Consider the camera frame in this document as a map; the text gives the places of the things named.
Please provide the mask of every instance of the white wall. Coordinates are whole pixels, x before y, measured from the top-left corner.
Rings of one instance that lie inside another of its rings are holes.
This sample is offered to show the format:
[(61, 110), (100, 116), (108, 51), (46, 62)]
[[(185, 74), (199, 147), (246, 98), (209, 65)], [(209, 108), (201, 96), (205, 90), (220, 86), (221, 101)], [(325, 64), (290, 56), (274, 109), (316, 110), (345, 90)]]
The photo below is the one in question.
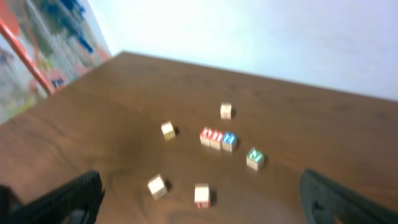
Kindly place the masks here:
[(398, 101), (396, 0), (90, 0), (121, 50)]

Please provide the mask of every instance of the cube top face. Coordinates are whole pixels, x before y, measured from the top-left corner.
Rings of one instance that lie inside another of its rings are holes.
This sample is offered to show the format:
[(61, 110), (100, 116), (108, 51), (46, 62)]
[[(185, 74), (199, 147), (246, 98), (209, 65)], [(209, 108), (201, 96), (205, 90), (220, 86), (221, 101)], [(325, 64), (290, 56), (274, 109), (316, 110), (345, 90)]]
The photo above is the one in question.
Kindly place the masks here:
[(195, 202), (207, 202), (210, 199), (210, 190), (208, 184), (196, 184)]
[(162, 124), (162, 132), (163, 134), (167, 134), (171, 131), (174, 131), (173, 125), (170, 121)]
[(248, 158), (255, 163), (260, 163), (262, 160), (264, 160), (264, 155), (262, 152), (256, 150), (255, 148), (252, 148), (248, 153)]
[(231, 103), (221, 103), (220, 113), (230, 113), (232, 110)]
[(224, 133), (221, 131), (214, 130), (213, 134), (211, 135), (210, 140), (215, 141), (215, 142), (221, 142), (223, 139)]
[(162, 177), (160, 176), (160, 174), (156, 175), (154, 178), (149, 180), (148, 188), (149, 188), (151, 194), (154, 194), (154, 193), (158, 192), (159, 190), (162, 190), (163, 188), (165, 188), (164, 181), (163, 181)]
[(204, 138), (210, 138), (212, 134), (213, 134), (213, 130), (210, 129), (210, 128), (205, 127), (201, 131), (200, 136), (204, 137)]
[(227, 132), (224, 134), (223, 142), (232, 145), (236, 142), (236, 136), (233, 133)]

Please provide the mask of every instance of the wood grain surface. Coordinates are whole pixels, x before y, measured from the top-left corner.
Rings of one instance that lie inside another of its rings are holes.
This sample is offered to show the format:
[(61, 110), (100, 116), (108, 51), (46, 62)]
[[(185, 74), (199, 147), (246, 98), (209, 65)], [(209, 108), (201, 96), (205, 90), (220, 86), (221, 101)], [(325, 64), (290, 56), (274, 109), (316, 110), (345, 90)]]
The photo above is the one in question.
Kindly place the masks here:
[[(165, 141), (168, 120), (179, 135)], [(204, 126), (237, 134), (234, 153), (201, 146)], [(0, 126), (0, 182), (27, 203), (96, 169), (98, 223), (305, 223), (299, 178), (313, 168), (398, 212), (397, 133), (397, 103), (122, 53)], [(259, 172), (253, 146), (268, 155)], [(158, 201), (156, 174), (172, 184)], [(210, 210), (194, 206), (197, 183), (216, 192)]]

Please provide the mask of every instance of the alphabet cube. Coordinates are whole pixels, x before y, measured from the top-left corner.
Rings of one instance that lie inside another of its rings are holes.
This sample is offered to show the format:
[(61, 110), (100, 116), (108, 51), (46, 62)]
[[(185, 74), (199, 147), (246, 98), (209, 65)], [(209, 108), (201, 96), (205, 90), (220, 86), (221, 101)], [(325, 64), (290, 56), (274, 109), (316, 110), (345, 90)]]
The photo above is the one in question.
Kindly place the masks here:
[(225, 151), (232, 152), (236, 146), (236, 142), (236, 136), (233, 133), (227, 132), (224, 134), (221, 145)]
[(170, 121), (162, 124), (162, 132), (166, 140), (170, 140), (175, 137), (175, 131)]
[(221, 131), (214, 130), (210, 138), (210, 146), (217, 150), (221, 150), (221, 140), (224, 134)]
[(200, 142), (205, 145), (210, 147), (210, 137), (213, 134), (213, 130), (210, 128), (203, 128), (203, 130), (200, 133)]
[(208, 184), (195, 185), (195, 205), (197, 208), (210, 208), (210, 189)]
[(148, 188), (154, 199), (159, 199), (167, 193), (166, 185), (160, 174), (149, 180)]
[(221, 119), (231, 119), (232, 105), (231, 103), (221, 103)]
[(264, 163), (264, 159), (265, 157), (262, 152), (252, 148), (246, 157), (246, 164), (254, 170), (259, 170)]

